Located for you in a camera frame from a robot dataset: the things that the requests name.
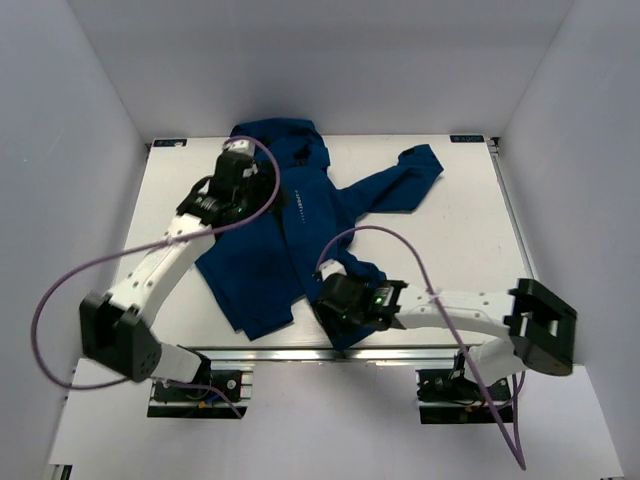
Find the blue zip-up jacket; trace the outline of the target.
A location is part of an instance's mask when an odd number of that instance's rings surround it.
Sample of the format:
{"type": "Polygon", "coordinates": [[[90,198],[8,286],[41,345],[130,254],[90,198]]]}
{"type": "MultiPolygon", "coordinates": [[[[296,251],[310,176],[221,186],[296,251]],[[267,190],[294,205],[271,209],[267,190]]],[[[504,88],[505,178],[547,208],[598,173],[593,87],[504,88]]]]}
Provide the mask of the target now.
{"type": "Polygon", "coordinates": [[[234,136],[264,144],[278,162],[283,206],[221,234],[196,262],[231,327],[256,340],[292,323],[292,305],[315,301],[320,257],[375,286],[385,273],[348,250],[356,222],[370,213],[411,213],[443,171],[427,144],[396,165],[338,189],[328,177],[329,151],[310,120],[272,118],[236,125],[234,136]]]}

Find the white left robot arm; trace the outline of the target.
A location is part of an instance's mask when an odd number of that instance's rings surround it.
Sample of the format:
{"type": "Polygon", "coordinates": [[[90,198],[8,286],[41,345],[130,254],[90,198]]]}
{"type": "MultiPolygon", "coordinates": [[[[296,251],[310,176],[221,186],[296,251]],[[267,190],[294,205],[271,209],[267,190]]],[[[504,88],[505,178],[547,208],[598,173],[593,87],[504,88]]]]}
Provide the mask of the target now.
{"type": "Polygon", "coordinates": [[[176,382],[188,398],[211,387],[204,356],[159,341],[152,331],[169,294],[218,236],[240,228],[269,209],[280,189],[273,155],[264,162],[227,149],[211,175],[198,180],[176,208],[160,241],[104,294],[89,294],[79,306],[84,355],[136,383],[176,382]]]}

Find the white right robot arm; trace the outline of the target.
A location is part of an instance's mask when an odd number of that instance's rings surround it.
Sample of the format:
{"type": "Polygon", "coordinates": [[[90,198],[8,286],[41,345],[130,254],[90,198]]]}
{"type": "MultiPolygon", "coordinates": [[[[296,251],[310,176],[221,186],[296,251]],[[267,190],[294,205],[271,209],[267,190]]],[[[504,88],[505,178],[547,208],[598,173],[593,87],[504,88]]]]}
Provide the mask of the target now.
{"type": "Polygon", "coordinates": [[[573,372],[577,312],[535,279],[521,278],[506,292],[430,294],[401,280],[373,287],[332,273],[312,308],[337,350],[365,330],[443,328],[490,336],[469,348],[469,359],[451,374],[453,390],[466,399],[525,370],[555,377],[573,372]]]}

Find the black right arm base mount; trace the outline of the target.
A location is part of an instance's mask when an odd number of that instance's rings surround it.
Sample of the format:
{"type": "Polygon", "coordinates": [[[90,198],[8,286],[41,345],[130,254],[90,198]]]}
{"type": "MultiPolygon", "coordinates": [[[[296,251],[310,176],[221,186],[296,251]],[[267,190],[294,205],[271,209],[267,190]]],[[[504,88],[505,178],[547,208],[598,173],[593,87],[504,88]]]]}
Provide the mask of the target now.
{"type": "MultiPolygon", "coordinates": [[[[419,358],[415,365],[416,403],[422,425],[495,424],[488,402],[478,385],[462,374],[455,350],[437,351],[436,356],[419,358]]],[[[514,400],[520,394],[524,371],[502,377],[488,387],[499,419],[514,422],[514,400]]]]}

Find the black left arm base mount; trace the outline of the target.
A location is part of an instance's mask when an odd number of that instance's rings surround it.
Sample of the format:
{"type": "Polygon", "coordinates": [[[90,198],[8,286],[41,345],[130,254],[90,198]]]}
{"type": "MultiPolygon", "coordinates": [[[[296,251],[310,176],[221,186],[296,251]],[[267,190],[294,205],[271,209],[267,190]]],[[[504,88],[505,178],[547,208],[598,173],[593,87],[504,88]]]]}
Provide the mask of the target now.
{"type": "Polygon", "coordinates": [[[154,379],[147,404],[150,419],[241,420],[252,397],[253,367],[210,360],[208,370],[182,385],[154,379]]]}

